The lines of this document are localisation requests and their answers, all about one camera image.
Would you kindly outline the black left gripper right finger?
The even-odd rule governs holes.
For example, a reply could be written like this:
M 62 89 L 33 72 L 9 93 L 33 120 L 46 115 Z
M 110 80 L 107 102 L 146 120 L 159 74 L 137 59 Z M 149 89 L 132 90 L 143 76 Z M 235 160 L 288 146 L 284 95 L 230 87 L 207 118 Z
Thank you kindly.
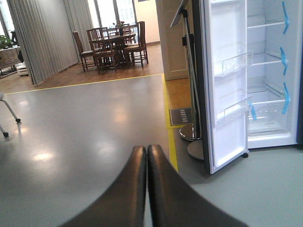
M 149 145 L 148 192 L 155 227 L 245 227 L 183 180 L 160 145 Z

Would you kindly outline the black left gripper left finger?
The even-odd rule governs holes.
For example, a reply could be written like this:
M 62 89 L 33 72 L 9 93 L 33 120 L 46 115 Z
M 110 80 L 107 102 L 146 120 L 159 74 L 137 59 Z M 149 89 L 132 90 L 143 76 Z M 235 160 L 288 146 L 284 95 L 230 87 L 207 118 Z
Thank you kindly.
M 135 146 L 107 190 L 63 227 L 142 227 L 146 197 L 146 149 Z

